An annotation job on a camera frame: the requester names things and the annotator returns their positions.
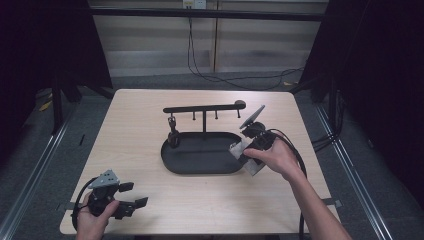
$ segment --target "black oval tray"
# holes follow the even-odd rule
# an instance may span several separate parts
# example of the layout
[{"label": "black oval tray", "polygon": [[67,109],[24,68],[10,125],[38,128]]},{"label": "black oval tray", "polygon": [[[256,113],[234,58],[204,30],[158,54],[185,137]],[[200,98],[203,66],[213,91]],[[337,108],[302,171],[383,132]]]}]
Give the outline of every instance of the black oval tray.
[{"label": "black oval tray", "polygon": [[177,174],[230,174],[242,165],[229,152],[230,145],[241,138],[229,132],[183,132],[180,145],[162,145],[161,156],[165,167]]}]

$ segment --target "wooden table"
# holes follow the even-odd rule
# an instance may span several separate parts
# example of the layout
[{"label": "wooden table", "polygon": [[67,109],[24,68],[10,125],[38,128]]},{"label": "wooden table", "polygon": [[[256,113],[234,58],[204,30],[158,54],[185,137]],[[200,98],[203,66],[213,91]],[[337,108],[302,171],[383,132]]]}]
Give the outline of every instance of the wooden table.
[{"label": "wooden table", "polygon": [[[282,92],[129,90],[116,92],[97,136],[72,200],[92,177],[112,169],[134,189],[115,198],[134,201],[149,197],[147,206],[130,218],[110,219],[106,233],[275,234],[297,233],[300,210],[289,184],[268,167],[254,177],[243,168],[230,175],[177,175],[166,169],[160,151],[170,131],[165,107],[246,102],[241,118],[236,111],[208,112],[208,131],[240,135],[239,127],[262,104],[257,121],[280,129],[305,161],[308,178],[321,198],[329,198],[326,182],[293,95]],[[202,131],[201,114],[174,114],[180,132]],[[333,206],[330,210],[336,215]],[[68,211],[60,225],[75,234]]]}]

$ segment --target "forearm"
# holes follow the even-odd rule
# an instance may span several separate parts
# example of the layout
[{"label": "forearm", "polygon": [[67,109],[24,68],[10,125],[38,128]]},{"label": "forearm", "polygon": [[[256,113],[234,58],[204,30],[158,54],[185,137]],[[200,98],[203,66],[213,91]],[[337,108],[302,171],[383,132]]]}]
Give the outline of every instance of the forearm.
[{"label": "forearm", "polygon": [[312,239],[351,239],[300,169],[291,175],[289,183]]}]

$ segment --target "horizontal bar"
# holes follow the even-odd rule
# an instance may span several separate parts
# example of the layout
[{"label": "horizontal bar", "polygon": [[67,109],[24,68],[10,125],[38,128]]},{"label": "horizontal bar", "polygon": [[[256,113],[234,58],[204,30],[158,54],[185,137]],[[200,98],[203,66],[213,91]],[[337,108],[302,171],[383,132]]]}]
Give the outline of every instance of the horizontal bar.
[{"label": "horizontal bar", "polygon": [[246,103],[242,100],[237,100],[234,104],[227,104],[227,105],[206,105],[206,106],[164,108],[163,112],[164,113],[206,112],[206,111],[240,110],[245,108],[246,108]]},{"label": "horizontal bar", "polygon": [[232,10],[174,9],[174,8],[64,8],[43,7],[38,9],[48,14],[90,14],[103,16],[149,16],[149,17],[191,17],[191,18],[229,18],[229,19],[261,19],[321,22],[325,14],[317,13],[285,13],[285,12],[253,12]]}]

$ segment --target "wall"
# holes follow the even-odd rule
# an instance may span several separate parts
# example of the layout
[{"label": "wall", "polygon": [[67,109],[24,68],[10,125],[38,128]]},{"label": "wall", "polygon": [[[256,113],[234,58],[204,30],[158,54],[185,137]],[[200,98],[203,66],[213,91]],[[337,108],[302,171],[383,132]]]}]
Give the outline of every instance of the wall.
[{"label": "wall", "polygon": [[[91,0],[91,6],[182,8],[182,1]],[[207,9],[324,13],[325,0],[217,1]],[[189,73],[187,18],[95,16],[112,77]],[[302,67],[317,22],[193,19],[201,72],[270,71]]]}]

